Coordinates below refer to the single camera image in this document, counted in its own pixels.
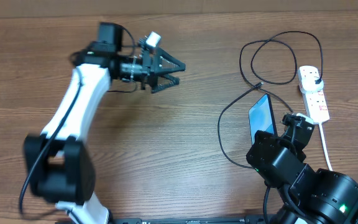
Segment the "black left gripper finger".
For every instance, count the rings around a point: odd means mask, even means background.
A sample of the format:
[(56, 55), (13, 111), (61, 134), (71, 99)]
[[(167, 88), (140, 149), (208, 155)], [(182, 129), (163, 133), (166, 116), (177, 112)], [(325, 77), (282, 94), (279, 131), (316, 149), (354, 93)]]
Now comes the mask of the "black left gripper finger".
[(151, 93), (157, 93), (179, 84), (180, 79), (169, 74), (150, 79)]
[(162, 48), (157, 49), (157, 71), (158, 73), (184, 72), (186, 65)]

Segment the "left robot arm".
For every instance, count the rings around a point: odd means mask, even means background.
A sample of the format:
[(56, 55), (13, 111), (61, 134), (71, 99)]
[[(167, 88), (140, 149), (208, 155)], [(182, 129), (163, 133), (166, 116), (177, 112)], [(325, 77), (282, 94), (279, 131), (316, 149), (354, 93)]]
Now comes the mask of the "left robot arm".
[(131, 43), (140, 55), (122, 54), (126, 33), (119, 24), (100, 23), (97, 39), (70, 55), (70, 85), (53, 118), (38, 136), (24, 140), (27, 177), (22, 189), (53, 203), (72, 223), (114, 221), (94, 191), (96, 172), (86, 150), (91, 122), (113, 81), (157, 93), (178, 85), (175, 74), (186, 68), (159, 46), (161, 37), (155, 32)]

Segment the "blue Samsung Galaxy smartphone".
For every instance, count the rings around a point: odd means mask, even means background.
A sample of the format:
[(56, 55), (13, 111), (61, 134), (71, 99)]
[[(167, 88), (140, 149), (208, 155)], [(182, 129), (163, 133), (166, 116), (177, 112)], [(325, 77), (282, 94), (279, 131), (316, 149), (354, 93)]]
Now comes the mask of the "blue Samsung Galaxy smartphone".
[(249, 110), (249, 124), (252, 144), (255, 143), (257, 131), (277, 135), (272, 102), (268, 94), (263, 95)]

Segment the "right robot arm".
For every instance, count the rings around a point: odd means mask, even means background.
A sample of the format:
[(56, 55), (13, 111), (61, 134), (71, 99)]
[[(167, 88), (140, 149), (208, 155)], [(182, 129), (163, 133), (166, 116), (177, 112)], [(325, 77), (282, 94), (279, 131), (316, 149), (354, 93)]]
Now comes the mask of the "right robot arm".
[(266, 223), (358, 224), (358, 183), (348, 175), (327, 169), (313, 170), (303, 149), (314, 122), (303, 114), (286, 114), (282, 136), (258, 130), (246, 155), (248, 163), (277, 189), (281, 209)]

